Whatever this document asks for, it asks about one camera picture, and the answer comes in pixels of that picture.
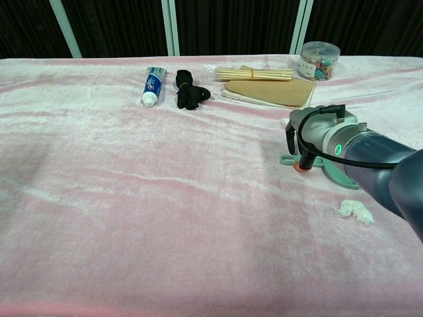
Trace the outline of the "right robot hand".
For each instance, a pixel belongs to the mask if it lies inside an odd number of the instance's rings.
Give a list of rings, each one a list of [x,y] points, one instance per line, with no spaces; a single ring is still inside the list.
[[[343,104],[292,111],[285,131],[289,153],[301,155],[294,168],[306,172],[317,157],[341,157],[349,138],[338,135],[348,129],[357,131],[358,119]]]

